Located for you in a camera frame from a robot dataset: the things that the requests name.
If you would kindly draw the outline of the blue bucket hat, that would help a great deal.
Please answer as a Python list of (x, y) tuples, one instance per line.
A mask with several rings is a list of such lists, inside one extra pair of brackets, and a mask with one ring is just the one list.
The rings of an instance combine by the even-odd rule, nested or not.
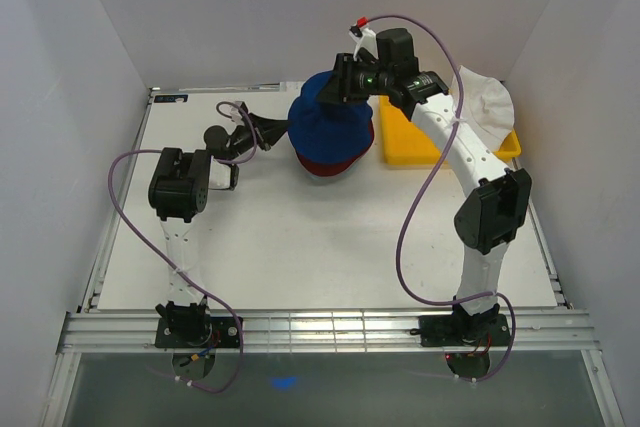
[(329, 76), (330, 72), (325, 71), (306, 80), (287, 116), (294, 151), (319, 163), (341, 162), (364, 149), (373, 117), (373, 109), (367, 102), (337, 105), (318, 102), (317, 94)]

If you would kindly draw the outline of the maroon bucket hat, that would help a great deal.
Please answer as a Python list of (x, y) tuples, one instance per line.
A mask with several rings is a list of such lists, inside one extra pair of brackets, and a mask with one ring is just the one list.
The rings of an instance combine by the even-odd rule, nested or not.
[(332, 178), (347, 172), (355, 163), (357, 163), (371, 148), (375, 139), (375, 130), (373, 122), (370, 121), (367, 128), (369, 142), (358, 154), (335, 163), (319, 163), (302, 156), (298, 151), (295, 155), (300, 165), (312, 176), (318, 178)]

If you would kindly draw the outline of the white bucket hat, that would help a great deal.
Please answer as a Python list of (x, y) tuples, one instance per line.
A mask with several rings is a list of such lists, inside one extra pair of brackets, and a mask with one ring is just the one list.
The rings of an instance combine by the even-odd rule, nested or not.
[(508, 90), (497, 79), (464, 66), (459, 67), (458, 74), (463, 87), (461, 117), (492, 152), (498, 151), (515, 124)]

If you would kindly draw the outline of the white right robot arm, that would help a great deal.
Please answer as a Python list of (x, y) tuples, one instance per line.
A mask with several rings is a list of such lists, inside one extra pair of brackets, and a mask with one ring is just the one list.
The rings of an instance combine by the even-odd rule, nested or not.
[(461, 94), (451, 96), (434, 72), (423, 71), (413, 38), (404, 28), (374, 32), (354, 25), (352, 53), (337, 55), (318, 101), (355, 104), (383, 96), (424, 133), (448, 162), (465, 195), (454, 216), (464, 245), (463, 270), (451, 306), (451, 329), (464, 344), (488, 331), (496, 314), (498, 280), (505, 253), (524, 224), (532, 186), (523, 169), (513, 170), (497, 158), (462, 119)]

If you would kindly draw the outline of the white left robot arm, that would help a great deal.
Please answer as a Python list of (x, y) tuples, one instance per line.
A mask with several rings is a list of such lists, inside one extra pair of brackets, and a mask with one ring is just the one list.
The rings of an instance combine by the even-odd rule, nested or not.
[(233, 191), (239, 166), (257, 150), (270, 150), (287, 132), (287, 120), (274, 120), (244, 111), (236, 127), (206, 129), (204, 147), (193, 152), (162, 150), (148, 188), (148, 200), (160, 221), (168, 265), (168, 303), (179, 307), (208, 304), (201, 284), (194, 219), (204, 212), (211, 191)]

